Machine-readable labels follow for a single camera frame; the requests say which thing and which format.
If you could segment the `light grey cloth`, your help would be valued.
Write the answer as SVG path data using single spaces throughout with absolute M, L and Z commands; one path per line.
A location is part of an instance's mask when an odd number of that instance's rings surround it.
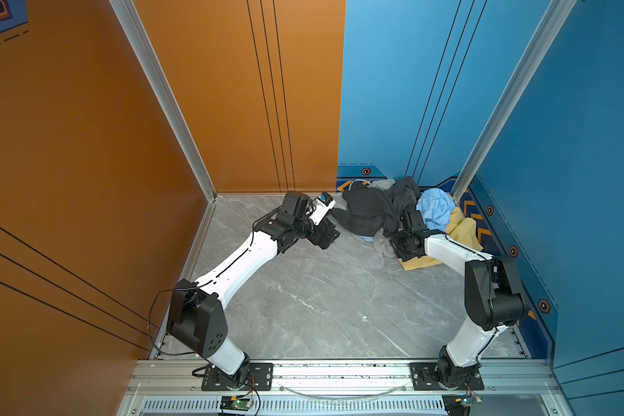
M 394 184 L 395 180 L 393 179 L 375 180 L 369 182 L 366 187 L 387 191 Z M 382 229 L 378 230 L 374 237 L 360 236 L 360 239 L 366 243 L 372 244 L 375 251 L 381 256 L 384 256 L 385 258 L 396 258 L 395 249 L 393 248 L 390 240 L 384 236 Z

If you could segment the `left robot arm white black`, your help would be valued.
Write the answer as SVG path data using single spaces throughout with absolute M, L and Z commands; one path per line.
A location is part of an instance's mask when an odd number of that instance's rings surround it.
M 336 201 L 287 192 L 280 206 L 253 222 L 246 241 L 211 271 L 172 289 L 166 331 L 201 356 L 231 383 L 244 386 L 250 358 L 228 336 L 225 309 L 262 266 L 300 240 L 325 250 L 340 232 L 328 219 Z

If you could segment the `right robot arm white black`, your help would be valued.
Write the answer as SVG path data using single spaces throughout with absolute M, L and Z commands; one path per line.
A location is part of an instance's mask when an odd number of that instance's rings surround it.
M 401 260 L 428 256 L 458 272 L 465 283 L 466 319 L 439 353 L 434 379 L 443 388 L 463 388 L 479 375 L 480 359 L 490 344 L 526 315 L 525 289 L 515 261 L 477 251 L 427 228 L 419 211 L 400 217 L 402 229 L 391 236 Z

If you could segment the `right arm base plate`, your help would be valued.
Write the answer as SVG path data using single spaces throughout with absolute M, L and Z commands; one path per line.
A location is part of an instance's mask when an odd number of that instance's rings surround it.
M 416 391 L 485 389 L 480 365 L 456 367 L 447 362 L 412 362 L 410 377 Z

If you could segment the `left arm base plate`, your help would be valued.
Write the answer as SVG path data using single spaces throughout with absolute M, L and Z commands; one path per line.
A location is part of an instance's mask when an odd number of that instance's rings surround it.
M 245 391 L 251 388 L 259 393 L 270 391 L 274 365 L 271 362 L 251 362 L 235 374 L 227 374 L 216 366 L 206 369 L 201 389 L 206 392 Z

